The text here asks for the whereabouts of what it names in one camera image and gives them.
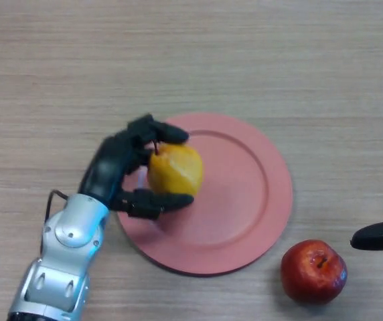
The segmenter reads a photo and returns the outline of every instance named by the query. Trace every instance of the plate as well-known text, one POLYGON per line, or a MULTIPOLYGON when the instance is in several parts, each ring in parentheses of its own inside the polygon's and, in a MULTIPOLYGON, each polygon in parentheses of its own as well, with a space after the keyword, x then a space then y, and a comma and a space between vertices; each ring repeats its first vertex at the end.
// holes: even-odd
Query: plate
MULTIPOLYGON (((255 127, 231 116, 183 114, 166 120, 188 131, 204 162, 192 205, 158 221, 118 213, 132 244, 157 265, 197 276, 243 268, 267 252, 286 227, 293 205, 291 176, 280 152, 255 127)), ((148 187, 146 169, 123 188, 148 187)))

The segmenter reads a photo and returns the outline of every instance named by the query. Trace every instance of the red apple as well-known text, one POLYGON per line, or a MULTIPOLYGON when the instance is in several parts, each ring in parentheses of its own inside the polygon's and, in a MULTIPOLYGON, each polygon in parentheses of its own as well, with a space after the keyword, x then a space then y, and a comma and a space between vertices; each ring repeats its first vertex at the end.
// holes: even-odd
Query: red apple
POLYGON ((285 293, 302 304, 327 304, 346 284, 345 261, 326 242, 308 239, 291 247, 281 261, 285 293))

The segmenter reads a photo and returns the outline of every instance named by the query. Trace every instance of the yellow fruit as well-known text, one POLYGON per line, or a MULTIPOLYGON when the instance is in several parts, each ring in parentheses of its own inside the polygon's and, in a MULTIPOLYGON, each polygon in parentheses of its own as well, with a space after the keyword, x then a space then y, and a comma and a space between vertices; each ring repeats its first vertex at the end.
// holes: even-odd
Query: yellow fruit
POLYGON ((203 178, 199 153, 181 144, 161 144, 150 158, 147 180, 155 193, 185 193, 196 196, 203 178))

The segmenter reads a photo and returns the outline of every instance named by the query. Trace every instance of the black cable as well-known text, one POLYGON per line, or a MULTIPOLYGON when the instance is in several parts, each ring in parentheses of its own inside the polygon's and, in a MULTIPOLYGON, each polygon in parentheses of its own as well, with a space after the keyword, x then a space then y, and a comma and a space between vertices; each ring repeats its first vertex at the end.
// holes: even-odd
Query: black cable
POLYGON ((68 199, 68 196, 63 194, 63 192, 61 191, 58 191, 57 189, 54 189, 50 192, 49 194, 49 198, 47 200, 47 207, 46 207, 46 216, 44 217, 44 224, 46 224, 47 220, 49 219, 50 217, 50 207, 52 206, 52 199, 53 199, 53 196, 54 195, 57 195, 61 198, 63 198, 64 200, 67 200, 68 199))
MULTIPOLYGON (((67 200, 68 199, 68 196, 63 194, 63 192, 57 190, 57 189, 53 189, 50 191, 50 194, 49 194, 49 197, 48 197, 48 200, 47 200, 47 206, 46 206, 46 215, 44 217, 44 225, 46 224, 46 222, 48 221, 49 217, 50 217, 50 207, 52 207, 52 200, 53 200, 53 196, 54 195, 57 195, 59 197, 61 197, 62 199, 64 200, 67 200)), ((42 235, 42 239, 41 239, 41 243, 40 243, 40 255, 43 253, 43 235, 42 235)))

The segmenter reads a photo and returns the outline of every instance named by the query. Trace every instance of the robotic hand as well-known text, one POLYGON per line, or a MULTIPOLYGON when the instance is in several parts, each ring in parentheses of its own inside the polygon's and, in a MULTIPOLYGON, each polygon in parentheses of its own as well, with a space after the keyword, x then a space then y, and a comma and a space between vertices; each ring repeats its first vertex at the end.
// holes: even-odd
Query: robotic hand
POLYGON ((147 189, 124 191, 125 175, 148 166, 151 142, 181 144, 188 133, 148 114, 103 140, 78 192, 67 197, 52 191, 42 231, 40 256, 28 267, 10 307, 7 321, 79 321, 89 292, 88 269, 102 245, 109 211, 137 219, 188 206, 191 195, 155 195, 147 189), (54 194, 66 199, 50 217, 54 194))

